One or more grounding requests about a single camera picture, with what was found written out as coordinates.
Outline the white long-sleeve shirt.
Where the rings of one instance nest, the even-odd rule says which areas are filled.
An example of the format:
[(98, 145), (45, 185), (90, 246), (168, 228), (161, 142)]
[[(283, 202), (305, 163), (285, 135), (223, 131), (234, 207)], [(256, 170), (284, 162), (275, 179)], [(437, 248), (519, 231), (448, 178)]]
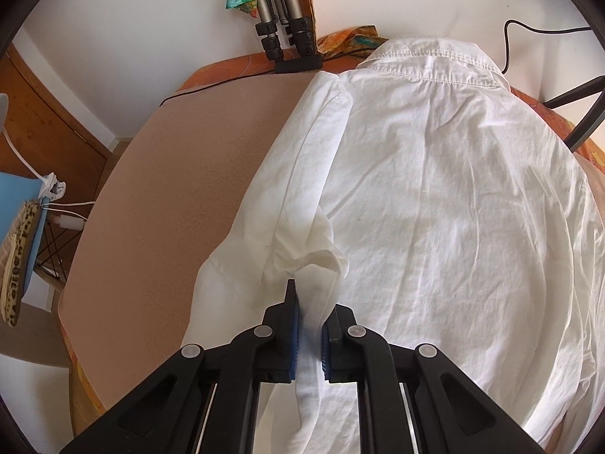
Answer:
[(353, 386), (323, 377), (334, 305), (431, 343), (540, 445), (604, 407), (604, 224), (585, 171), (477, 45), (401, 38), (321, 72), (199, 269), (185, 342), (301, 303), (296, 379), (261, 402), (258, 453), (356, 453)]

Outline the leopard print cushion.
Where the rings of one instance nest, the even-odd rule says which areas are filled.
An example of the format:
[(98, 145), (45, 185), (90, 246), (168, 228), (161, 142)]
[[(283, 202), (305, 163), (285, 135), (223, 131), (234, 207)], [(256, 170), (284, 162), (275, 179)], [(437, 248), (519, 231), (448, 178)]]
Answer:
[(28, 263), (41, 213), (37, 200), (24, 202), (1, 245), (1, 319), (12, 328), (19, 320)]

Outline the blue chair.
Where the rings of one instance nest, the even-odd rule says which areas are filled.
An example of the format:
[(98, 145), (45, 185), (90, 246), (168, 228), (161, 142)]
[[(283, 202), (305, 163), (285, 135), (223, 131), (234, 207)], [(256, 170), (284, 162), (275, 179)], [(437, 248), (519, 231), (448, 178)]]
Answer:
[[(23, 204), (28, 201), (38, 201), (42, 182), (39, 179), (17, 176), (2, 172), (0, 175), (0, 237), (6, 238), (13, 220), (16, 219)], [(40, 221), (31, 246), (30, 255), (23, 284), (23, 293), (27, 293), (35, 261), (40, 248), (47, 212), (42, 210)]]

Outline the wooden cabinet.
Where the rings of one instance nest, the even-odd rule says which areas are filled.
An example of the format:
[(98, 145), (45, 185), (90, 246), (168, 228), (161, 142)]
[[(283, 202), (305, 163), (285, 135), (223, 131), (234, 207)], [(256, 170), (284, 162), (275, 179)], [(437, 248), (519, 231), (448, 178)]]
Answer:
[(42, 175), (66, 182), (62, 208), (88, 216), (110, 151), (54, 97), (13, 45), (1, 59), (1, 91), (8, 95), (5, 130), (13, 146)]

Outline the folded silver tripod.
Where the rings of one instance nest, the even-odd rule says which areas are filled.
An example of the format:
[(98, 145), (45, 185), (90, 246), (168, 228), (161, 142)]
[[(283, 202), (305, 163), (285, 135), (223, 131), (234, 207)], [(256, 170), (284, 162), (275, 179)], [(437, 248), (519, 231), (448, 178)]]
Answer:
[[(256, 0), (259, 23), (256, 33), (262, 38), (262, 48), (270, 62), (275, 62), (275, 74), (317, 71), (323, 59), (317, 50), (312, 19), (305, 17), (299, 0)], [(293, 44), (297, 58), (285, 59), (278, 36), (278, 25), (284, 28), (288, 42)]]

